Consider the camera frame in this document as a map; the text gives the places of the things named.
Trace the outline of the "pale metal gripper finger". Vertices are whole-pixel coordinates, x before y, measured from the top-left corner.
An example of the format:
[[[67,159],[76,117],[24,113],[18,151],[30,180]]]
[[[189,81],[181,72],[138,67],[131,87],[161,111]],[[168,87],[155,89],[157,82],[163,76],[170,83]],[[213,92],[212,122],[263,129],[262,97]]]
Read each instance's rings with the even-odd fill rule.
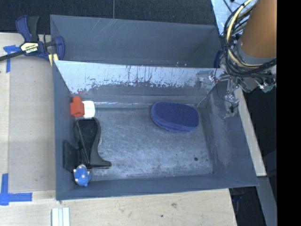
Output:
[[[201,70],[196,74],[196,79],[200,83],[214,84],[215,83],[214,70]]]
[[[239,99],[234,94],[227,94],[224,97],[226,113],[224,118],[233,117],[238,113]]]

